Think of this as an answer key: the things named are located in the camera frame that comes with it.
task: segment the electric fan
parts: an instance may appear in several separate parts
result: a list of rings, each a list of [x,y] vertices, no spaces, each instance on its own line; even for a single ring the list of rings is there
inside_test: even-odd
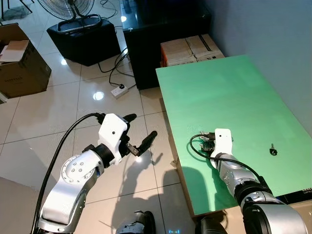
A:
[[[102,19],[100,15],[90,14],[93,7],[94,0],[38,0],[40,5],[51,15],[65,20],[58,24],[58,33],[71,33],[77,30],[90,28],[101,24]],[[88,20],[97,17],[97,21]],[[75,27],[61,30],[61,26],[69,22],[76,21]]]

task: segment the open cardboard box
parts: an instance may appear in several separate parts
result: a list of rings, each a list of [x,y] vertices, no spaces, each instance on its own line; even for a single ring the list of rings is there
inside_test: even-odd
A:
[[[19,47],[19,51],[15,52],[16,56],[23,50],[19,61],[0,64],[0,92],[8,98],[45,91],[51,74],[51,68],[17,24],[0,27],[0,45],[22,40],[28,41],[24,42],[24,47]]]

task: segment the white tile floor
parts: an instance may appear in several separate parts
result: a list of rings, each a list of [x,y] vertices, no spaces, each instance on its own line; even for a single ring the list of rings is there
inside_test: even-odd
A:
[[[18,1],[10,2],[11,8],[20,5]],[[141,156],[141,162],[129,156],[120,165],[105,170],[88,194],[87,205],[75,233],[90,233],[90,230],[114,233],[122,220],[136,210],[153,212],[158,234],[177,229],[181,233],[194,232],[179,178],[170,165],[173,158],[160,89],[140,92],[133,87],[126,95],[115,99],[110,93],[113,87],[108,82],[109,73],[101,73],[97,65],[85,67],[61,56],[45,31],[60,20],[49,15],[38,2],[25,2],[34,11],[32,14],[3,23],[19,23],[51,67],[52,74],[47,91],[13,98],[0,105],[0,177],[38,190],[60,138],[78,118],[91,112],[121,116],[136,113],[138,117],[131,123],[128,133],[131,143],[139,145],[148,133],[157,130],[158,136],[152,148]],[[118,0],[112,2],[119,8]],[[98,0],[92,12],[102,16],[112,14],[112,11],[102,8]],[[121,25],[120,14],[111,18],[111,22]],[[120,28],[117,28],[117,37],[120,48],[124,49],[126,43]],[[111,69],[115,58],[101,62],[102,69]],[[120,70],[133,74],[127,59],[122,61]],[[113,73],[112,79],[127,86],[135,83],[133,78],[117,72]],[[103,92],[104,98],[95,100],[93,95],[96,92]],[[98,130],[99,124],[89,119],[72,132],[53,169],[47,191],[58,180],[60,168],[67,158],[79,154],[89,144],[97,144]],[[28,191],[26,194],[36,196],[36,192]],[[35,199],[30,195],[8,202],[16,206],[25,200],[35,206]],[[30,216],[33,210],[29,208],[24,212]],[[26,217],[19,219],[23,219],[29,228],[31,221],[27,219],[26,222]],[[5,230],[11,234],[19,232],[13,223],[7,224]]]

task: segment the black cabinet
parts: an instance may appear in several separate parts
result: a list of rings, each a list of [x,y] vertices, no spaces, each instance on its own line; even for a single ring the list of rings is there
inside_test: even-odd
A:
[[[159,86],[160,43],[208,33],[211,15],[201,0],[123,0],[123,33],[138,89]]]

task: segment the cardboard box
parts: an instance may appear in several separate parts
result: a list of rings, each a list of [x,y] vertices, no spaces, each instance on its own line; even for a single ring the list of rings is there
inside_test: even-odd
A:
[[[0,27],[0,45],[9,45],[11,41],[23,42],[13,43],[11,53],[5,56],[5,60],[12,62],[0,64],[0,92],[8,98],[15,98],[46,91],[51,68],[17,24]]]
[[[208,34],[160,44],[161,67],[224,58]]]

